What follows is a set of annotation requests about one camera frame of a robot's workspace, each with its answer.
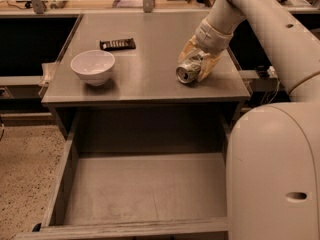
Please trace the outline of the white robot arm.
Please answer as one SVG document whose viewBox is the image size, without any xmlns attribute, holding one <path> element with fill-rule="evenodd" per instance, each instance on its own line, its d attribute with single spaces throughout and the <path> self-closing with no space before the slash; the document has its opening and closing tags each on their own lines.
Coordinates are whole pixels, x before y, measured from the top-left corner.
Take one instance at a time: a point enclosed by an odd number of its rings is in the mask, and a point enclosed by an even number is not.
<svg viewBox="0 0 320 240">
<path fill-rule="evenodd" d="M 179 58 L 207 53 L 205 78 L 241 21 L 290 100 L 252 109 L 231 131 L 229 240 L 320 240 L 320 41 L 276 0 L 216 0 Z"/>
</svg>

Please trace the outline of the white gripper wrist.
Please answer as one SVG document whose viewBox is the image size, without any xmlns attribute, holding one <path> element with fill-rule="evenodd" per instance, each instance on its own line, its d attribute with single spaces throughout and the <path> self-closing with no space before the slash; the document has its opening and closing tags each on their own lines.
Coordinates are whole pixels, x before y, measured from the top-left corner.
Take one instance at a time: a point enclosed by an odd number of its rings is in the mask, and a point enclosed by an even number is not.
<svg viewBox="0 0 320 240">
<path fill-rule="evenodd" d="M 211 74 L 220 60 L 220 53 L 228 47 L 232 37 L 232 25 L 227 23 L 216 25 L 205 18 L 197 27 L 195 36 L 185 44 L 178 57 L 178 63 L 190 59 L 201 61 L 197 77 L 197 81 L 201 82 Z"/>
</svg>

